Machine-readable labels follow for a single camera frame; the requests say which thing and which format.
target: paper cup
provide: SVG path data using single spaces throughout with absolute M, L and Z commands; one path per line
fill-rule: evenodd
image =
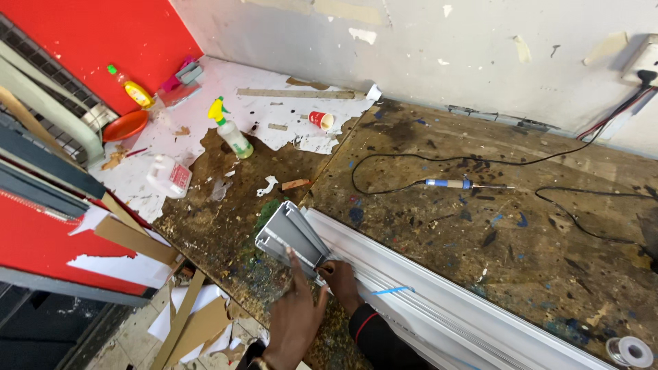
M 329 113 L 313 111 L 309 114 L 309 121 L 315 126 L 327 131 L 334 125 L 334 116 Z

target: plastic bottle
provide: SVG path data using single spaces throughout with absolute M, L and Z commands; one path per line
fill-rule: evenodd
M 155 104 L 155 100 L 146 92 L 140 85 L 132 82 L 130 77 L 119 72 L 116 73 L 116 68 L 113 65 L 107 66 L 107 71 L 110 72 L 115 78 L 116 81 L 126 89 L 126 93 L 130 96 L 137 104 L 141 105 L 142 108 L 149 108 Z
M 164 154 L 155 156 L 149 172 L 146 174 L 146 181 L 152 187 L 173 199 L 187 195 L 191 178 L 190 170 Z
M 211 105 L 208 111 L 208 118 L 214 119 L 217 122 L 219 125 L 217 133 L 226 140 L 238 158 L 248 158 L 253 153 L 253 146 L 242 136 L 235 122 L 224 118 L 224 112 L 230 113 L 224 108 L 224 97 L 220 96 Z

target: white wall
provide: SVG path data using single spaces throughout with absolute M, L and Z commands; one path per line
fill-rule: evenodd
M 311 0 L 170 1 L 208 55 L 365 91 L 375 81 L 386 97 L 526 117 L 562 134 L 581 131 L 634 93 L 620 70 L 645 35 L 658 32 L 657 3 L 646 0 L 344 0 L 376 9 L 379 25 L 330 22 Z M 447 18 L 444 5 L 453 7 Z M 354 40 L 349 28 L 376 32 L 374 44 Z M 626 49 L 582 64 L 621 31 Z M 519 61 L 516 35 L 531 63 Z M 658 158 L 656 113 L 652 101 L 608 144 Z

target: gray plastic piece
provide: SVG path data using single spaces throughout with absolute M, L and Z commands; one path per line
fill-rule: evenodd
M 324 263 L 331 253 L 291 201 L 282 203 L 256 235 L 256 246 L 287 266 L 290 261 L 286 246 L 291 247 L 302 270 L 311 278 L 316 276 L 313 269 Z

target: tiled floor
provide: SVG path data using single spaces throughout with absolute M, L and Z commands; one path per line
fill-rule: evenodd
M 146 307 L 137 309 L 119 328 L 118 332 L 105 344 L 103 349 L 92 359 L 87 370 L 126 370 L 132 365 L 136 370 L 148 370 L 155 359 L 162 342 L 147 332 L 147 329 L 159 313 L 165 308 L 169 299 L 168 290 L 162 289 L 153 297 Z M 234 321 L 233 337 L 250 343 L 260 337 L 265 328 L 254 318 Z M 244 351 L 238 346 L 236 351 Z M 238 361 L 228 364 L 228 357 L 221 352 L 202 356 L 187 364 L 178 364 L 172 370 L 228 370 L 235 369 Z M 308 369 L 303 363 L 297 370 Z

